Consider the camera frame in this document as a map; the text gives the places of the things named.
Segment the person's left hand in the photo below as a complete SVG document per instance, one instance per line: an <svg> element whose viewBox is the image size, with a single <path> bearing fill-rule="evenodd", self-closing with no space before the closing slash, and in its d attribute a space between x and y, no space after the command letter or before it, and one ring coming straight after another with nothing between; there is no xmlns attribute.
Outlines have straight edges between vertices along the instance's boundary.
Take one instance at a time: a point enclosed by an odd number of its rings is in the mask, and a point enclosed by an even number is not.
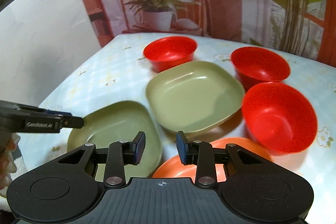
<svg viewBox="0 0 336 224"><path fill-rule="evenodd" d="M5 151L1 152L1 190L10 184L10 174L17 171L12 153L17 149L20 137L14 133L8 141Z"/></svg>

